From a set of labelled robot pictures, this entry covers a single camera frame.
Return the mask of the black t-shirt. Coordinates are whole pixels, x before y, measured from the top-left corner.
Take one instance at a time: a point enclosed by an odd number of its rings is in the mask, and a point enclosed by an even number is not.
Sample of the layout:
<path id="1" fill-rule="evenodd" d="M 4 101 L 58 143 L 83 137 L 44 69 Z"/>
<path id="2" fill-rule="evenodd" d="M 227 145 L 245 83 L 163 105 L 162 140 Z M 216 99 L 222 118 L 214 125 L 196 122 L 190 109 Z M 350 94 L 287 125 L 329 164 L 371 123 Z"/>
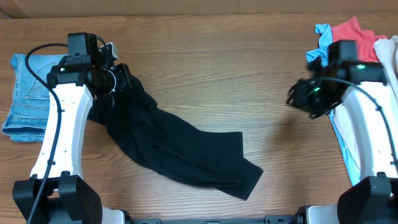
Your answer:
<path id="1" fill-rule="evenodd" d="M 127 92 L 98 96 L 89 119 L 134 162 L 174 181 L 247 200 L 263 170 L 244 158 L 241 132 L 201 131 L 158 108 L 131 76 Z"/>

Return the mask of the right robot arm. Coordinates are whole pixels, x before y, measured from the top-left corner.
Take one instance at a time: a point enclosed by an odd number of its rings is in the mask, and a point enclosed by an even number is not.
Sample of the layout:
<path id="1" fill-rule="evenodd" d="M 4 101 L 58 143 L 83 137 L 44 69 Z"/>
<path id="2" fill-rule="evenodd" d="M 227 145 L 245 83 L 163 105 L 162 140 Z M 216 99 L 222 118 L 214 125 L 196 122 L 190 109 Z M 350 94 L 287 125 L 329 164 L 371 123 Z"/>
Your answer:
<path id="1" fill-rule="evenodd" d="M 397 102 L 379 62 L 357 59 L 356 43 L 339 40 L 329 62 L 307 65 L 286 103 L 319 118 L 339 105 L 347 111 L 358 145 L 360 181 L 337 203 L 299 208 L 294 223 L 397 223 Z"/>

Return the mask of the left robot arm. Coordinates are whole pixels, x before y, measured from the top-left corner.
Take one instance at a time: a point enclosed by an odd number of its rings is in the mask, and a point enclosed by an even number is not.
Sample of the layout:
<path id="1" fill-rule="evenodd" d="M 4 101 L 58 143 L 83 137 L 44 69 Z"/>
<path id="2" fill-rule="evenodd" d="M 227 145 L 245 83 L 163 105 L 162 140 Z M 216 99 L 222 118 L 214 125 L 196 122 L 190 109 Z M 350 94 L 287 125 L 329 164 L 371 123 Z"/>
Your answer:
<path id="1" fill-rule="evenodd" d="M 127 65 L 115 65 L 113 43 L 98 46 L 95 34 L 70 33 L 68 53 L 41 79 L 49 91 L 44 141 L 27 180 L 15 182 L 13 199 L 27 223 L 132 223 L 124 210 L 106 208 L 83 179 L 82 146 L 94 98 L 131 89 Z"/>

